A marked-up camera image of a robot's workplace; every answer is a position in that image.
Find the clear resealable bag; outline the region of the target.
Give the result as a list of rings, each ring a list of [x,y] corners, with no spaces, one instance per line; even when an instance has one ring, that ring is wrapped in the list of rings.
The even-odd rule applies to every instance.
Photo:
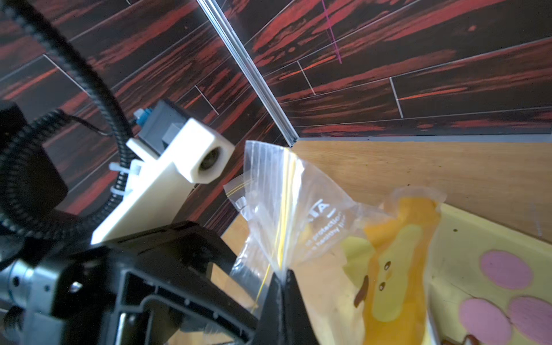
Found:
[[[424,275],[444,193],[407,186],[366,205],[288,148],[258,141],[225,192],[249,228],[227,290],[253,316],[271,280],[293,273],[318,343],[430,342]]]

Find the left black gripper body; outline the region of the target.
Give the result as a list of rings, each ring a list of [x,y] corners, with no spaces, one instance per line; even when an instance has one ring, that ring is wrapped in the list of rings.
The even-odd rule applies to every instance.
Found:
[[[257,319],[211,281],[236,255],[185,221],[92,244],[1,234],[1,336],[18,344],[164,344],[220,331],[237,344]]]

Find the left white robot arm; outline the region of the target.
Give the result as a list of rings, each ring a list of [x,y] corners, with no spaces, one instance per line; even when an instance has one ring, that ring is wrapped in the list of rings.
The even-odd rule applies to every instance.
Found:
[[[235,254],[215,231],[175,216],[195,184],[218,178],[233,153],[223,136],[185,118],[159,158],[139,159],[132,130],[104,81],[27,1],[1,11],[33,36],[89,93],[110,126],[119,162],[107,201],[87,216],[56,211],[66,193],[43,145],[74,122],[56,109],[26,122],[1,106],[2,330],[20,344],[163,344],[213,326],[238,344],[257,319],[210,280]]]

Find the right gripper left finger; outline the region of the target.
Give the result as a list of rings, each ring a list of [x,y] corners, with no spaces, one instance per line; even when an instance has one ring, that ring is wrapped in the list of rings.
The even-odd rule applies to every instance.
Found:
[[[285,321],[285,286],[274,274],[267,292],[253,345],[285,345],[287,331]]]

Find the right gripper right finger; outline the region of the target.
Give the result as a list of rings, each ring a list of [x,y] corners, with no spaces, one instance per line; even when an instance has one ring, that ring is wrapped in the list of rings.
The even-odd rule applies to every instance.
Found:
[[[284,284],[284,337],[285,344],[319,345],[293,270],[287,271]]]

